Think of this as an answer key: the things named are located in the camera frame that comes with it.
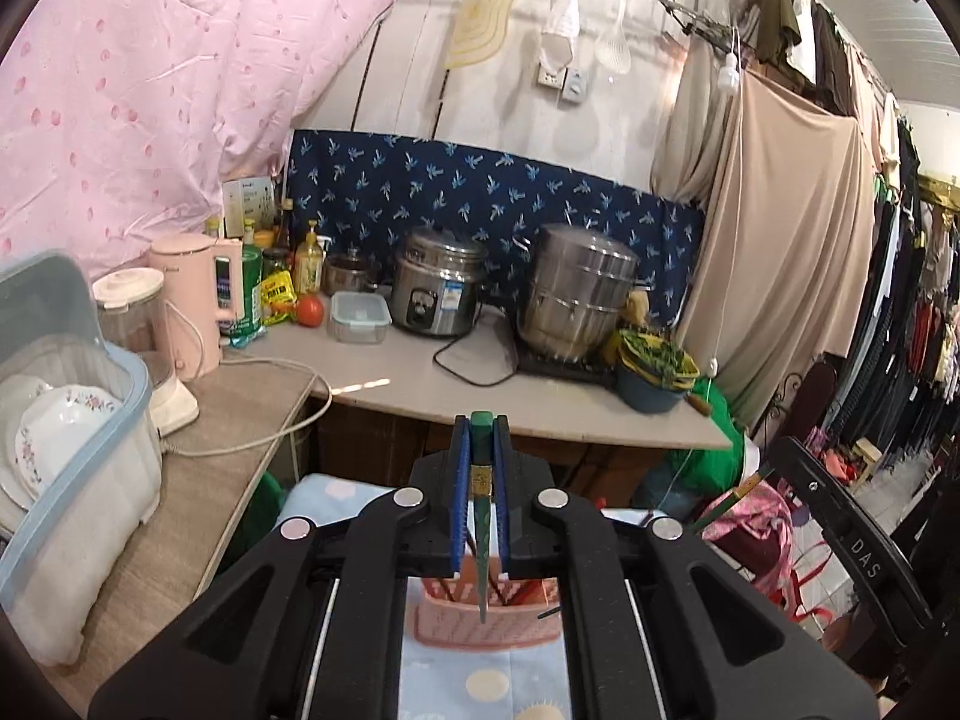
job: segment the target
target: green can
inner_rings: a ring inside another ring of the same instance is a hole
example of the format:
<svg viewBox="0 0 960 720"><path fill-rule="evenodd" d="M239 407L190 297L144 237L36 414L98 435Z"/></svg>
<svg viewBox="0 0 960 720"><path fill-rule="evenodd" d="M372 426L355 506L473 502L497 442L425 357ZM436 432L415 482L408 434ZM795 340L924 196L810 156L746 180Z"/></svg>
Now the green can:
<svg viewBox="0 0 960 720"><path fill-rule="evenodd" d="M243 247L243 319L240 322L220 322L220 335L228 338L246 338L255 335L262 324L260 304L260 275L263 271L263 254L253 245ZM229 306L230 281L217 278L217 298L223 306Z"/></svg>

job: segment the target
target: palm tree print fabric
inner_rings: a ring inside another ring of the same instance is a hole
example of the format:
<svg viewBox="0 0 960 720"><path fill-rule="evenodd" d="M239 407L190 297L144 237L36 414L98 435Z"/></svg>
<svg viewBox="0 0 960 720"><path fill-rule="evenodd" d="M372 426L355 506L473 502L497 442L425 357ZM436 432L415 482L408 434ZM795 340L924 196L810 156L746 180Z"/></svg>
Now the palm tree print fabric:
<svg viewBox="0 0 960 720"><path fill-rule="evenodd" d="M296 224L381 262L408 229L438 225L487 247L488 288L517 300L530 258L516 241L569 223L625 242L640 257L651 319L675 322L693 273L704 214L606 178L457 143L398 135L298 130L287 176Z"/></svg>

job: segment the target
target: pink basket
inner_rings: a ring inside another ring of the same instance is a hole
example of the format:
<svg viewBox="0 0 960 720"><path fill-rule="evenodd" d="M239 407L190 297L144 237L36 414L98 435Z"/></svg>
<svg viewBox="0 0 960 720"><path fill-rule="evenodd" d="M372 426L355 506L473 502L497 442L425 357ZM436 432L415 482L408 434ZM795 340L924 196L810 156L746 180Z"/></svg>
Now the pink basket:
<svg viewBox="0 0 960 720"><path fill-rule="evenodd" d="M490 558L490 568L491 575L499 574L496 557ZM514 650L558 640L563 630L560 615L536 618L560 603L557 580L498 581L497 589L507 605L501 605L491 586L485 584L487 622L481 624L476 579L476 563L473 557L464 555L459 579L443 580L453 601L440 580L423 580L424 598L416 608L414 625L417 641L458 650ZM512 598L518 603L511 605Z"/></svg>

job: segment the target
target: green knife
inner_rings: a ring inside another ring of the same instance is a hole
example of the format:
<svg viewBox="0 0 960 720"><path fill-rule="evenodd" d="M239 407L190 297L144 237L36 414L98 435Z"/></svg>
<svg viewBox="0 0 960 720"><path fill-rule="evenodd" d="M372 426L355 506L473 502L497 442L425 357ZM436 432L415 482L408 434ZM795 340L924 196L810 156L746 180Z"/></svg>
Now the green knife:
<svg viewBox="0 0 960 720"><path fill-rule="evenodd" d="M487 622L487 576L490 571L490 504L493 495L493 412L470 415L470 497L477 542L477 597L480 622Z"/></svg>

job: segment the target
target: electric kettle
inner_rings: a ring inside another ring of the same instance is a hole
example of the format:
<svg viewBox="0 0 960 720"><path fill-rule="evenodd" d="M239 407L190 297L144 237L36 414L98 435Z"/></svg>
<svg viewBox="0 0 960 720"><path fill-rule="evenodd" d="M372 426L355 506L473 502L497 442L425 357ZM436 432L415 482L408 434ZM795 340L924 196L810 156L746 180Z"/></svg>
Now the electric kettle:
<svg viewBox="0 0 960 720"><path fill-rule="evenodd" d="M150 267L163 272L171 362L184 381L192 381L220 364L217 322L244 316L243 242L216 240L199 233L157 239L150 247ZM217 283L229 284L229 301L221 305Z"/></svg>

